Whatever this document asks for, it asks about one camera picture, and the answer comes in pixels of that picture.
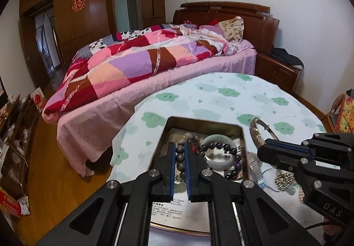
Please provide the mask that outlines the person's right hand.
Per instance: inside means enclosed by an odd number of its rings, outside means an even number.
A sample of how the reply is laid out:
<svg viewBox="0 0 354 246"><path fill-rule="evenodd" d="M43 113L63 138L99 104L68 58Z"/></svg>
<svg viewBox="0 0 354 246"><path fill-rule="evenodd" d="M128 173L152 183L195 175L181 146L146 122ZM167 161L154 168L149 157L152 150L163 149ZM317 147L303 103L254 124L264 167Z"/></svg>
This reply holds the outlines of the person's right hand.
<svg viewBox="0 0 354 246"><path fill-rule="evenodd" d="M330 224L330 220L323 219L327 225L323 226L323 238L325 245L354 246L353 242L353 220L345 228Z"/></svg>

